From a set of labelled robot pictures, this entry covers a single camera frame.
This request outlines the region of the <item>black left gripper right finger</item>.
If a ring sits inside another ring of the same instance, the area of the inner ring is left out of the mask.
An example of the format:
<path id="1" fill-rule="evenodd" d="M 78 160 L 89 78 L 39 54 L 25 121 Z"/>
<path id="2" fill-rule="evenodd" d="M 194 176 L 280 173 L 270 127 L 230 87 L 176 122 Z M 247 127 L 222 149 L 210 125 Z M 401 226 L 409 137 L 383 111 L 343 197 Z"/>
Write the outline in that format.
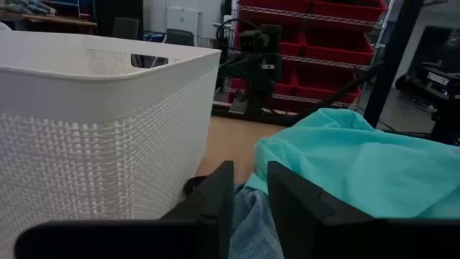
<path id="1" fill-rule="evenodd" d="M 363 223 L 372 217 L 281 163 L 267 164 L 275 228 L 285 258 L 371 258 Z"/>

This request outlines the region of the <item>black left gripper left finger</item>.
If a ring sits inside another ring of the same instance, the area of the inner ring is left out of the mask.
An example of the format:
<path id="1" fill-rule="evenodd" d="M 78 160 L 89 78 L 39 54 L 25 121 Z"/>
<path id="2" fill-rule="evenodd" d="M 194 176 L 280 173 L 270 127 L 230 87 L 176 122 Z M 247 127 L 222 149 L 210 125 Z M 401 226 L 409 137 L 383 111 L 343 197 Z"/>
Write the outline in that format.
<path id="1" fill-rule="evenodd" d="M 169 258 L 229 257 L 234 215 L 234 162 L 225 160 L 161 217 L 167 221 Z"/>

